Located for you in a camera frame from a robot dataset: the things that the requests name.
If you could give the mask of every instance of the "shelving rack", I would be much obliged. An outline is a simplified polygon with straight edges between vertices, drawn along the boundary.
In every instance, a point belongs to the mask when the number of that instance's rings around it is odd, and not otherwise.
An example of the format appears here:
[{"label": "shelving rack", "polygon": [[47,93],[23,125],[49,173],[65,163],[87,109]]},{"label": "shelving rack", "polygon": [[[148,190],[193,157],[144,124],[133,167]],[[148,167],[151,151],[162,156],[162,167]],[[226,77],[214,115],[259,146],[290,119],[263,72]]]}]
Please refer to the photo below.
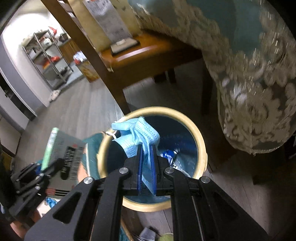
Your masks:
[{"label": "shelving rack", "polygon": [[[40,43],[40,39],[45,35],[45,34],[49,34],[50,36],[50,40],[51,40],[51,44],[49,46],[45,46],[43,47]],[[30,46],[32,46],[34,43],[38,44],[39,46],[39,50],[35,53],[35,55],[33,57],[30,57],[30,52],[32,48]],[[51,61],[51,57],[47,54],[47,50],[51,47],[55,46],[59,53],[60,53],[60,59],[56,62],[52,62]],[[45,82],[48,84],[48,86],[52,89],[52,90],[56,90],[58,87],[60,87],[62,84],[66,83],[67,78],[72,74],[73,69],[72,67],[69,65],[69,63],[66,61],[66,59],[64,58],[63,54],[61,53],[59,46],[57,45],[55,39],[53,38],[53,36],[51,35],[49,30],[45,30],[42,32],[38,32],[38,33],[34,33],[32,38],[27,42],[26,45],[23,46],[24,51],[26,52],[28,58],[31,60],[32,64],[34,65],[34,67],[38,70],[38,72],[40,73],[40,75],[43,77],[43,79],[45,80]],[[36,60],[39,59],[40,57],[42,57],[43,59],[47,59],[49,61],[49,65],[43,69],[42,71],[40,70],[40,67],[38,68],[38,64],[36,64]],[[69,69],[66,71],[66,73],[64,75],[61,74],[61,72],[57,69],[56,65],[60,62],[64,60],[65,63],[67,64],[67,66],[69,67]],[[48,74],[52,73],[52,71],[55,72],[55,74],[53,73],[52,76],[54,76],[50,79],[47,77]]]}]

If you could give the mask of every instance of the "chair leg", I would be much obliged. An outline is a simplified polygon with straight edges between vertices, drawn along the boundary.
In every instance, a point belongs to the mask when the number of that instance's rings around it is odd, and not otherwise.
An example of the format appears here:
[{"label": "chair leg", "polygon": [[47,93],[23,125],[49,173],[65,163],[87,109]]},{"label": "chair leg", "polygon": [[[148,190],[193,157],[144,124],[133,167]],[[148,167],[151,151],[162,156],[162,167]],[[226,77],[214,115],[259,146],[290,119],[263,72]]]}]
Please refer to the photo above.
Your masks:
[{"label": "chair leg", "polygon": [[176,76],[175,76],[175,71],[174,69],[169,69],[168,70],[168,80],[171,84],[176,83]]},{"label": "chair leg", "polygon": [[123,91],[118,91],[116,93],[111,93],[115,99],[115,101],[117,102],[117,104],[119,105],[121,111],[123,112],[124,115],[128,114],[131,112],[128,103],[126,102],[126,97],[124,96]]},{"label": "chair leg", "polygon": [[213,79],[207,70],[205,63],[203,64],[202,71],[202,106],[201,106],[201,114],[207,115],[210,112],[210,102],[212,96],[213,89]]},{"label": "chair leg", "polygon": [[165,72],[163,72],[161,74],[158,74],[158,75],[155,75],[153,78],[154,78],[154,82],[155,83],[163,82],[163,81],[166,80]]}]

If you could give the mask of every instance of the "wooden floor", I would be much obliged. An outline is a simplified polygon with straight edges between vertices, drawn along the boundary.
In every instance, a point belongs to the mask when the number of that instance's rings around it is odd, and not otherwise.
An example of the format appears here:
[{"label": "wooden floor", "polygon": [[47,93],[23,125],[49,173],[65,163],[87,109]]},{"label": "wooden floor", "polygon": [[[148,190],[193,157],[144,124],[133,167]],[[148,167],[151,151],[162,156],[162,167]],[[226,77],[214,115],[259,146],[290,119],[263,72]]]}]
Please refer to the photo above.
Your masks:
[{"label": "wooden floor", "polygon": [[[202,62],[195,61],[180,66],[175,72],[177,84],[155,84],[153,79],[148,78],[124,90],[131,109],[165,106],[190,117],[202,132],[209,158],[221,159],[223,162],[213,174],[206,172],[206,175],[229,194],[271,237],[275,237],[295,217],[295,178],[287,170],[286,176],[275,176],[273,182],[253,185],[252,175],[277,165],[281,159],[281,150],[252,156],[225,144],[217,117],[215,89],[210,114],[200,115]],[[53,127],[83,139],[98,131],[107,130],[113,121],[122,116],[120,108],[101,80],[89,83],[82,79],[28,124],[20,140],[16,168],[43,157]],[[159,234],[173,232],[170,209],[156,213],[123,209],[123,213],[128,217],[128,226],[135,233],[139,233],[144,226],[154,228]]]}]

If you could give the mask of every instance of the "beige trash can rim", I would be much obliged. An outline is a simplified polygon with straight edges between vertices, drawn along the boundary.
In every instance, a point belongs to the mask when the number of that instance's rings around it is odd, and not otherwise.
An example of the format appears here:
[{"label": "beige trash can rim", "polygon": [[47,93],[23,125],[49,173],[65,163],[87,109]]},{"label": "beige trash can rim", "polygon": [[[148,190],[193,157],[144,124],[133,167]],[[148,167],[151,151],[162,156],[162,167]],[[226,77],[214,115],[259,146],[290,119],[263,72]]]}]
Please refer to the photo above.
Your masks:
[{"label": "beige trash can rim", "polygon": [[[151,116],[151,115],[162,115],[170,117],[180,123],[182,123],[193,136],[195,143],[198,149],[198,157],[197,157],[197,165],[195,172],[193,174],[193,178],[199,179],[207,168],[207,153],[205,148],[205,142],[203,137],[197,128],[197,126],[190,120],[186,115],[181,112],[166,108],[166,107],[146,107],[142,109],[135,110],[126,116],[122,117],[118,122],[124,122],[132,118],[137,118],[140,116]],[[108,175],[106,169],[106,160],[107,160],[107,151],[110,145],[110,142],[113,140],[112,136],[105,135],[102,143],[99,148],[99,152],[97,154],[98,159],[98,171],[101,178],[106,177]],[[142,204],[131,201],[127,198],[123,198],[123,206],[130,208],[132,210],[140,211],[140,212],[156,212],[163,209],[168,209],[171,207],[170,201],[155,203],[155,204]]]}]

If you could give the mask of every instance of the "metal screw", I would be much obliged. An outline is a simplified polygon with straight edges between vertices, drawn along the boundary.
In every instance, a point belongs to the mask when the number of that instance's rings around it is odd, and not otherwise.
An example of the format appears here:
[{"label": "metal screw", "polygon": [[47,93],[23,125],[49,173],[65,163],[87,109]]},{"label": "metal screw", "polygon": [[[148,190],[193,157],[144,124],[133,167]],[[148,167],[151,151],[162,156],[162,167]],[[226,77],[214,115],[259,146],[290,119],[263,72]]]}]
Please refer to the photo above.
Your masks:
[{"label": "metal screw", "polygon": [[120,172],[121,174],[126,174],[126,173],[128,172],[128,168],[126,168],[126,167],[122,167],[122,168],[119,169],[119,172]]},{"label": "metal screw", "polygon": [[172,167],[167,167],[167,168],[165,169],[165,172],[166,172],[166,173],[169,173],[169,174],[173,173],[174,171],[175,171],[175,169],[172,168]]},{"label": "metal screw", "polygon": [[93,178],[92,178],[92,177],[86,177],[86,178],[83,180],[83,182],[84,182],[85,184],[90,184],[90,183],[92,183],[92,181],[93,181]]},{"label": "metal screw", "polygon": [[209,183],[211,179],[210,179],[209,177],[203,176],[203,177],[200,178],[200,180],[201,180],[203,183]]}]

